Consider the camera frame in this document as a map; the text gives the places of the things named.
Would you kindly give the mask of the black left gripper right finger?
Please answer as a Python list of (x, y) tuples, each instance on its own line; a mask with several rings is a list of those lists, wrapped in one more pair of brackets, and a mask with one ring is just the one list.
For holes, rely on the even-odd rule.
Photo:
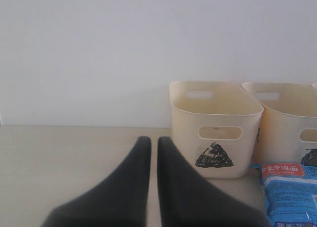
[(158, 139), (158, 198), (164, 227), (268, 227), (259, 210), (221, 191), (185, 160), (172, 139)]

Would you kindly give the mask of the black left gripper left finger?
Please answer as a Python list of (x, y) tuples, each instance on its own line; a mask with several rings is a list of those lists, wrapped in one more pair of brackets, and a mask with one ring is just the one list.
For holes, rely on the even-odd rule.
[(44, 227), (144, 227), (151, 169), (151, 139), (137, 138), (122, 163), (101, 183), (54, 208)]

